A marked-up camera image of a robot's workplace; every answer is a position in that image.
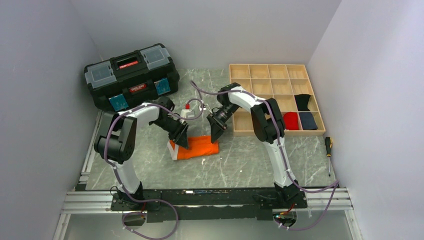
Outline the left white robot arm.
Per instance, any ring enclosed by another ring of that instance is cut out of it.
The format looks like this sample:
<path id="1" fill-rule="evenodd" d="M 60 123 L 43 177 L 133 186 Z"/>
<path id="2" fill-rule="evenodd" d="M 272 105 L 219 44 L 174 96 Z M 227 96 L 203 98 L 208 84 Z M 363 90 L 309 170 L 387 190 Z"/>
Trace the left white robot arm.
<path id="1" fill-rule="evenodd" d="M 111 166 L 118 182 L 117 190 L 124 204 L 131 210 L 144 203 L 143 184 L 137 177 L 132 162 L 136 148 L 138 127 L 156 125 L 168 133 L 176 145 L 189 148 L 188 124 L 172 111 L 175 105 L 168 97 L 123 112 L 105 112 L 95 137 L 94 150 Z"/>

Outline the wooden compartment tray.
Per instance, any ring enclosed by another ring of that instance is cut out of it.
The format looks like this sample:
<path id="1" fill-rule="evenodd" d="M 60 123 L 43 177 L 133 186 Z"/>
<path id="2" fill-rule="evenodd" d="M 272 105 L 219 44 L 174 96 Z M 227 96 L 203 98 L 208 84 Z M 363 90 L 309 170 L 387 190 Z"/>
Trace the wooden compartment tray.
<path id="1" fill-rule="evenodd" d="M 264 99 L 276 100 L 281 115 L 296 112 L 299 130 L 287 130 L 287 136 L 322 136 L 326 132 L 323 118 L 312 88 L 307 69 L 302 64 L 230 64 L 231 83 L 240 84 L 248 92 Z M 311 95 L 308 108 L 318 126 L 317 130 L 303 130 L 294 95 Z"/>

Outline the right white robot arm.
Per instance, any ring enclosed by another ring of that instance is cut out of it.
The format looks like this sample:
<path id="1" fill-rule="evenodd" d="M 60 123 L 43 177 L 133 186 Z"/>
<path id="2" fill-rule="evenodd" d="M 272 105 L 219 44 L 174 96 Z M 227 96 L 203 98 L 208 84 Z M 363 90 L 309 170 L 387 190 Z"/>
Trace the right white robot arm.
<path id="1" fill-rule="evenodd" d="M 207 116 L 210 140 L 215 143 L 228 128 L 227 121 L 239 109 L 250 113 L 256 138 L 263 143 L 273 169 L 276 203 L 287 208 L 305 207 L 305 193 L 290 169 L 285 150 L 285 123 L 274 98 L 261 98 L 246 91 L 240 84 L 231 83 L 215 93 L 221 107 Z"/>

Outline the orange underwear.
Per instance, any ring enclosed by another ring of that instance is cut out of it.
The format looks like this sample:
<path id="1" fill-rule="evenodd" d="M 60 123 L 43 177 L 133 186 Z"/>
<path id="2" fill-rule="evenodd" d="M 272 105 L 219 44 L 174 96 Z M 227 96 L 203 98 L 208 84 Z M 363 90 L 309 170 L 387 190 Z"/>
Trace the orange underwear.
<path id="1" fill-rule="evenodd" d="M 167 143 L 167 148 L 174 161 L 218 154 L 220 152 L 219 142 L 212 143 L 211 139 L 210 135 L 188 137 L 188 149 L 170 140 Z"/>

